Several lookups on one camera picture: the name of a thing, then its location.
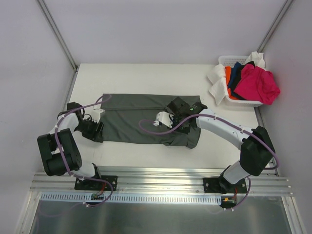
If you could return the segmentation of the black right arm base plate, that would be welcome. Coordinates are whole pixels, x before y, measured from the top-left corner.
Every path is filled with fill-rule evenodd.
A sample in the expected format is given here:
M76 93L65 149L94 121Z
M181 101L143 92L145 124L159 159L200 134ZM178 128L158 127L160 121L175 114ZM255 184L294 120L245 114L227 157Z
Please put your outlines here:
M247 186L244 179L239 180L236 184L231 184L227 180L218 177L203 178L204 193L218 194L245 194Z

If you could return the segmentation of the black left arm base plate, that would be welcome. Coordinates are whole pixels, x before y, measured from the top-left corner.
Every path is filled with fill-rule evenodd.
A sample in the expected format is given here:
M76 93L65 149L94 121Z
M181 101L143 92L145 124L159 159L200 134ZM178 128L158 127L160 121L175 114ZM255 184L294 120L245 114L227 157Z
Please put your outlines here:
M113 191L117 190L117 179L116 175L101 175L96 177L96 179L105 180L105 182L94 181L94 180L79 180L78 178L75 181L74 189L77 191L101 191L104 187L104 191L111 191L112 185Z

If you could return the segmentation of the dark grey t shirt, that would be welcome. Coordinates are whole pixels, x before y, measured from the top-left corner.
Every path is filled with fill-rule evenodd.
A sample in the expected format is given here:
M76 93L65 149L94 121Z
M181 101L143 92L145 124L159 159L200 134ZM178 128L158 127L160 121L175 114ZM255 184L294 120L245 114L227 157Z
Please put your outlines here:
M177 96L149 94L112 94L101 105L105 114L101 117L103 140L135 144L162 144L165 146L185 146L193 149L197 146L201 130L191 127L188 134L172 132L165 135L153 135L152 132L166 132L166 126L156 127L151 122L162 111L168 111L167 105Z

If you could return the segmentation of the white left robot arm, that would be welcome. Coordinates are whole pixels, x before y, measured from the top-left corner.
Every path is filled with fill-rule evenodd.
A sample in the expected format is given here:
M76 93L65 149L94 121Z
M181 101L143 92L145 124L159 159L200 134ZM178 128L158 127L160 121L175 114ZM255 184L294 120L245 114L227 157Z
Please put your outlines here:
M100 119L104 114L105 110L100 105L88 114L79 103L67 103L66 110L58 114L54 128L37 138L44 171L48 176L69 174L85 180L91 189L102 185L98 167L82 159L73 133L78 131L84 138L102 143L104 123Z

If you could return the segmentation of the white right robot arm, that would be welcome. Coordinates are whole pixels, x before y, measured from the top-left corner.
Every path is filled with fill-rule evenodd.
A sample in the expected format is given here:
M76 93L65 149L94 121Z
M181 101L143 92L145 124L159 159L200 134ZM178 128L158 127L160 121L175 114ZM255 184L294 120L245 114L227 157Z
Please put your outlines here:
M249 176L259 176L267 170L275 157L275 149L264 127L249 128L219 117L201 102L189 105L177 97L168 106L169 127L189 133L191 128L207 130L227 140L239 151L239 160L228 166L219 177L204 178L204 189L209 193L232 193Z

